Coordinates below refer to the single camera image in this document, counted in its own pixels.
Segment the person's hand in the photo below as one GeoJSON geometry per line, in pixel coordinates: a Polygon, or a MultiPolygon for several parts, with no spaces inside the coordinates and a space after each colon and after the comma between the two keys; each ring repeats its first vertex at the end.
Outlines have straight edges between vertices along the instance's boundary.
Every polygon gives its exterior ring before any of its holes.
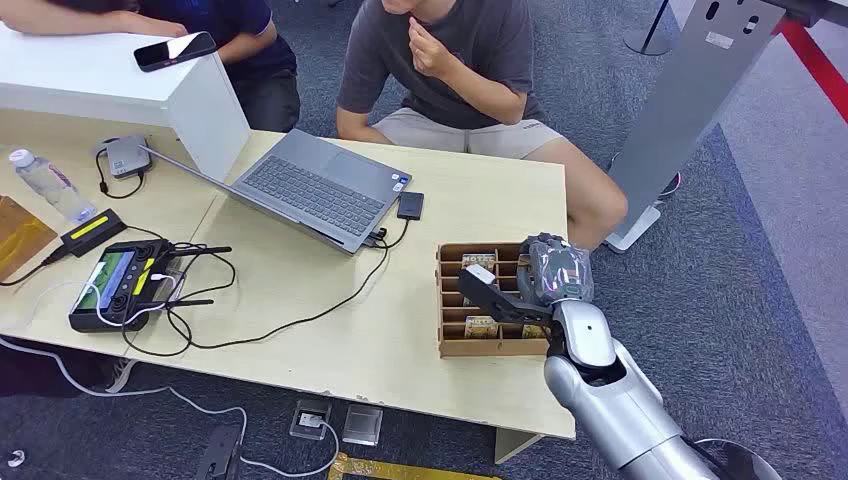
{"type": "Polygon", "coordinates": [[[180,24],[165,20],[159,20],[142,15],[131,15],[127,20],[127,31],[134,34],[180,37],[187,35],[186,28],[180,24]]]}
{"type": "Polygon", "coordinates": [[[414,17],[409,18],[408,34],[413,66],[419,73],[444,80],[462,66],[414,17]]]}

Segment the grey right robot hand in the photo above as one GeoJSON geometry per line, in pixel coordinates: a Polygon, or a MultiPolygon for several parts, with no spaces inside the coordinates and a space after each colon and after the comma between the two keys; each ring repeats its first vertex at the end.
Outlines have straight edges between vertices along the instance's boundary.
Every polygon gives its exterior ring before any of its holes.
{"type": "Polygon", "coordinates": [[[551,306],[566,299],[592,302],[590,255],[590,250],[574,246],[558,235],[529,236],[519,247],[516,279],[520,297],[538,306],[551,306]]]}

